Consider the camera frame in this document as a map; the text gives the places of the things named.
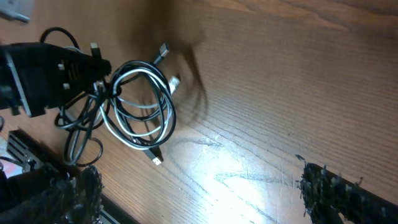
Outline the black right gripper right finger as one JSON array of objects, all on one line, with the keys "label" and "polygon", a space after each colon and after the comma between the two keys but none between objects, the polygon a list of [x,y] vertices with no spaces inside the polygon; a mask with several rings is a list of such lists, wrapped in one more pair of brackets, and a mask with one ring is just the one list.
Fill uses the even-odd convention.
[{"label": "black right gripper right finger", "polygon": [[304,162],[297,188],[312,223],[397,223],[397,205],[365,190],[361,181],[350,182],[296,157]]}]

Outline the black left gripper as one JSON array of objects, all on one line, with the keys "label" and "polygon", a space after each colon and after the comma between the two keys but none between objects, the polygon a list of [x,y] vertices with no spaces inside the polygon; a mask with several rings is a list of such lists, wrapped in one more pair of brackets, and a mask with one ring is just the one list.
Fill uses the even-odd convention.
[{"label": "black left gripper", "polygon": [[110,72],[100,49],[92,49],[91,55],[69,49],[62,54],[61,47],[38,42],[2,45],[1,109],[19,115],[22,108],[36,117],[46,109],[68,108],[85,96],[102,102],[106,87],[100,79]]}]

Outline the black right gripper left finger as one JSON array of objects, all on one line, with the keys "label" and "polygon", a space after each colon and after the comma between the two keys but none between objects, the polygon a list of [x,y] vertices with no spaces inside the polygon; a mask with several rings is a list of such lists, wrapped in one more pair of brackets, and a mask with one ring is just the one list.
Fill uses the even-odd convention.
[{"label": "black right gripper left finger", "polygon": [[1,212],[1,223],[99,223],[103,184],[96,167],[51,184],[41,193]]}]

